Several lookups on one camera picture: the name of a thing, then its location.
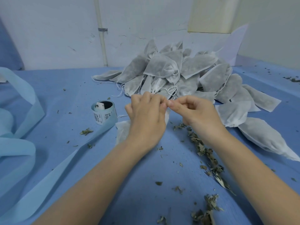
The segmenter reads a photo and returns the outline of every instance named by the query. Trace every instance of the blue table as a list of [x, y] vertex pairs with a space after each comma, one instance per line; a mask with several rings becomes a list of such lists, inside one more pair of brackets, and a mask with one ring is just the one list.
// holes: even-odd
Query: blue table
[[[110, 97], [116, 105], [117, 114], [126, 114], [124, 106], [130, 102], [130, 98], [124, 95], [112, 97], [120, 93], [115, 84], [100, 84], [91, 80], [92, 75], [102, 74], [109, 69], [114, 68], [16, 71], [17, 75], [35, 89], [46, 116], [25, 136], [25, 139], [34, 143], [37, 149], [35, 167], [28, 177], [0, 199], [0, 215], [70, 155], [76, 149], [75, 145], [80, 146], [89, 138], [79, 134], [82, 130], [99, 128], [90, 109], [93, 102]], [[244, 83], [282, 100], [272, 113], [262, 110], [249, 113], [248, 116], [264, 119], [279, 131], [290, 148], [300, 155], [298, 144], [300, 98], [297, 96], [300, 85], [282, 78], [290, 76], [288, 75], [290, 72], [281, 75], [277, 73], [276, 77], [271, 77], [265, 73], [266, 69], [262, 63], [261, 66], [237, 67], [234, 70], [242, 76]], [[0, 107], [14, 115], [16, 127], [24, 119], [30, 105], [11, 85], [1, 84]], [[119, 121], [127, 119], [128, 117], [123, 117]], [[186, 129], [173, 131], [173, 126], [181, 123], [181, 117], [171, 112], [169, 121], [173, 124], [168, 123], [167, 130], [158, 144], [163, 150], [152, 150], [137, 164], [99, 224], [156, 224], [159, 216], [166, 216], [168, 224], [171, 225], [192, 224], [191, 211], [205, 209], [204, 195], [215, 193], [220, 196], [218, 206], [225, 210], [214, 213], [216, 224], [262, 224], [226, 168], [223, 177], [237, 196], [223, 189], [200, 169], [200, 161], [205, 163], [206, 160], [196, 154], [195, 146], [189, 141]], [[237, 128], [231, 128], [229, 131], [271, 169], [276, 170], [276, 174], [300, 194], [300, 163], [258, 148], [242, 136]], [[114, 147], [116, 133], [117, 129], [111, 128], [97, 141], [95, 147], [83, 151], [38, 212], [19, 224], [31, 224], [67, 189], [99, 163]], [[222, 165], [221, 160], [217, 156], [216, 158]], [[24, 157], [0, 158], [0, 178], [6, 174], [5, 167], [11, 170], [24, 159]], [[292, 181], [291, 178], [295, 178], [298, 182]], [[155, 184], [156, 181], [162, 181], [163, 184], [158, 186]], [[182, 195], [172, 190], [175, 186], [185, 189]]]

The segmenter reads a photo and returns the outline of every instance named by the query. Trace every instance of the hand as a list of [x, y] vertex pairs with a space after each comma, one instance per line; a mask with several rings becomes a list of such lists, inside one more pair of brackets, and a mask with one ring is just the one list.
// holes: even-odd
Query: hand
[[176, 100], [168, 100], [167, 106], [180, 114], [183, 123], [192, 126], [200, 139], [209, 146], [212, 146], [220, 136], [228, 133], [214, 105], [206, 99], [187, 95]]
[[150, 151], [162, 138], [166, 129], [165, 114], [167, 99], [162, 95], [145, 92], [143, 96], [132, 95], [131, 103], [125, 106], [131, 125], [128, 142]]

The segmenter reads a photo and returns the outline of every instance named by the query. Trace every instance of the forearm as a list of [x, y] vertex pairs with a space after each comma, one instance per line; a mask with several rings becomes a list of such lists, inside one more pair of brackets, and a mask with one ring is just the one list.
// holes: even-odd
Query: forearm
[[134, 144], [125, 141], [117, 145], [33, 224], [97, 224], [142, 156]]
[[298, 224], [300, 197], [247, 147], [224, 133], [212, 145], [264, 224]]

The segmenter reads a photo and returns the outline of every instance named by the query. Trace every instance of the white pipe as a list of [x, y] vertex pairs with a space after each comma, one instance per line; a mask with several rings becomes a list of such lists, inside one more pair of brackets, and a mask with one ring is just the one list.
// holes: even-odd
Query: white pipe
[[[101, 14], [100, 14], [100, 8], [99, 8], [99, 0], [94, 0], [94, 5], [95, 5], [96, 16], [97, 16], [98, 28], [102, 28]], [[99, 37], [100, 37], [100, 43], [101, 43], [103, 65], [105, 67], [108, 67], [106, 50], [105, 50], [105, 43], [104, 43], [104, 32], [103, 31], [99, 31]]]

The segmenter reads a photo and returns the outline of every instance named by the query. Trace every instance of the light blue ribbon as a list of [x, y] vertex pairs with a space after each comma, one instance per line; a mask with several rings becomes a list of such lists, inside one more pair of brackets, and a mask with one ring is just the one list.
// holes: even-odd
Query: light blue ribbon
[[[34, 127], [45, 115], [36, 94], [26, 81], [15, 75], [11, 70], [0, 67], [2, 76], [12, 84], [19, 94], [29, 103], [32, 104], [25, 120], [19, 126], [15, 134], [11, 132], [13, 126], [13, 116], [10, 112], [0, 109], [0, 157], [28, 155], [29, 158], [22, 165], [0, 179], [0, 197], [7, 193], [18, 181], [30, 173], [35, 164], [35, 146], [33, 143], [19, 139], [24, 136], [31, 128]], [[113, 127], [118, 121], [115, 105], [108, 109], [112, 115], [104, 122], [87, 143], [94, 140], [99, 135]], [[44, 177], [32, 190], [22, 197], [11, 209], [0, 217], [2, 223], [18, 223], [32, 216], [41, 206], [55, 183], [61, 177], [62, 173], [72, 161], [77, 152], [86, 147], [82, 145], [79, 149], [69, 155], [54, 170]]]

